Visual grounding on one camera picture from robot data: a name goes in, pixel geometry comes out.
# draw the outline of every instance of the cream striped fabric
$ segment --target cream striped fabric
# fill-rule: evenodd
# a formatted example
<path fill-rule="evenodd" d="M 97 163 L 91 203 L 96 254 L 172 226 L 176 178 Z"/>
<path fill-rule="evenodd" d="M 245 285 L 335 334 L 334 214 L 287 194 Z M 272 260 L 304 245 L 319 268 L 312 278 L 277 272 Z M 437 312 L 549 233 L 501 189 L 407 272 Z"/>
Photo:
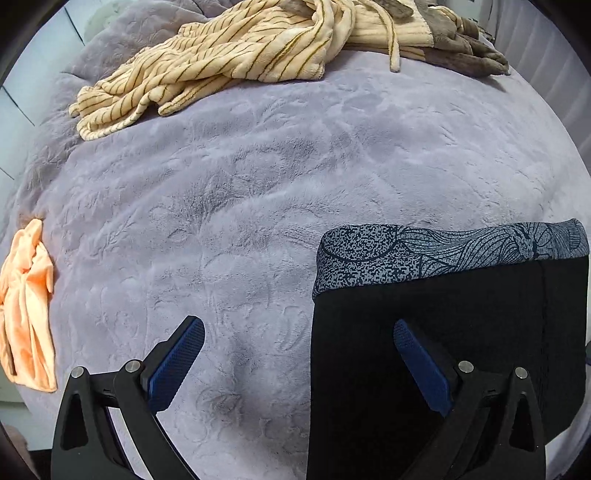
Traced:
<path fill-rule="evenodd" d="M 393 72 L 400 69 L 399 43 L 433 46 L 413 0 L 402 0 L 414 15 L 401 23 L 372 0 L 306 0 L 312 19 L 284 11 L 278 1 L 244 0 L 207 23 L 183 25 L 178 35 L 83 87 L 70 107 L 82 117 L 80 136 L 93 140 L 121 130 L 151 102 L 170 115 L 242 79 L 317 80 L 345 44 L 387 51 Z"/>

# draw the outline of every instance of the orange towel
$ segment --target orange towel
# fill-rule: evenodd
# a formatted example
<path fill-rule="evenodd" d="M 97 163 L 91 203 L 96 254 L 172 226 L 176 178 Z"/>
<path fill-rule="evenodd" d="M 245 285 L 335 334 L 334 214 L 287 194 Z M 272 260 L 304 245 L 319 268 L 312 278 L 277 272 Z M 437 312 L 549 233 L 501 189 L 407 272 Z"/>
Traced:
<path fill-rule="evenodd" d="M 43 392 L 57 389 L 48 302 L 53 263 L 41 243 L 40 220 L 14 235 L 0 271 L 0 363 L 12 382 Z"/>

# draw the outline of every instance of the metal screw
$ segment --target metal screw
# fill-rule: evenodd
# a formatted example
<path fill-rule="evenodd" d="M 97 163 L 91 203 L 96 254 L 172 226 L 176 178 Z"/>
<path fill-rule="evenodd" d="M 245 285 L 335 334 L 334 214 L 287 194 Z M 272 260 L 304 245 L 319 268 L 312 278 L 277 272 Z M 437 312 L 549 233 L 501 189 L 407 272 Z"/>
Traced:
<path fill-rule="evenodd" d="M 457 367 L 465 374 L 469 374 L 474 371 L 474 365 L 472 365 L 468 360 L 462 360 L 460 363 L 458 363 Z"/>
<path fill-rule="evenodd" d="M 141 366 L 139 360 L 130 360 L 125 364 L 125 369 L 132 374 L 133 372 L 137 372 Z"/>
<path fill-rule="evenodd" d="M 515 375 L 517 375 L 519 378 L 524 379 L 527 378 L 527 370 L 523 367 L 517 367 L 515 369 Z"/>
<path fill-rule="evenodd" d="M 84 373 L 84 367 L 74 367 L 72 369 L 72 373 L 70 374 L 73 378 L 81 377 Z"/>

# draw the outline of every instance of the brown plush fabric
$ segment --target brown plush fabric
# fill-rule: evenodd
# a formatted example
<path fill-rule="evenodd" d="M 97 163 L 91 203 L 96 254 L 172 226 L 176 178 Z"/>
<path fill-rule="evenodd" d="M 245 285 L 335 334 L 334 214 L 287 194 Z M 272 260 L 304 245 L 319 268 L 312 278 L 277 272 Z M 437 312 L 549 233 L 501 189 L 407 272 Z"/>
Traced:
<path fill-rule="evenodd" d="M 503 75 L 507 67 L 498 61 L 475 57 L 465 53 L 456 53 L 436 48 L 422 48 L 425 61 L 431 65 L 443 67 L 469 77 L 487 77 L 489 75 Z"/>
<path fill-rule="evenodd" d="M 392 18 L 396 20 L 404 20 L 410 18 L 413 15 L 413 9 L 400 3 L 398 0 L 374 0 L 378 5 L 384 7 Z"/>
<path fill-rule="evenodd" d="M 426 0 L 414 0 L 417 10 L 429 25 L 433 35 L 433 48 L 441 50 L 466 51 L 466 43 L 457 40 L 457 26 L 436 9 L 429 8 Z"/>
<path fill-rule="evenodd" d="M 469 18 L 462 17 L 462 25 L 464 26 L 464 35 L 478 40 L 478 24 Z"/>

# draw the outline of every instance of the fleece blanket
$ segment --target fleece blanket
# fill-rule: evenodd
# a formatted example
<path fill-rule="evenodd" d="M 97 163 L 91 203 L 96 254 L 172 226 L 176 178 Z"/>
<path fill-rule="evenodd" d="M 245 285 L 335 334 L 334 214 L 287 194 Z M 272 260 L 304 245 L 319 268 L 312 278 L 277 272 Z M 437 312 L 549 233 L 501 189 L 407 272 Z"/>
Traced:
<path fill-rule="evenodd" d="M 82 142 L 67 112 L 82 86 L 229 6 L 136 2 L 52 82 L 0 254 L 44 219 L 58 390 L 20 391 L 52 426 L 73 367 L 119 369 L 195 314 L 206 341 L 159 414 L 168 435 L 203 480 L 303 479 L 322 234 L 573 217 L 591 232 L 591 178 L 514 71 L 475 80 L 402 59 L 391 73 L 387 55 L 358 51 L 341 52 L 317 82 L 244 82 Z"/>

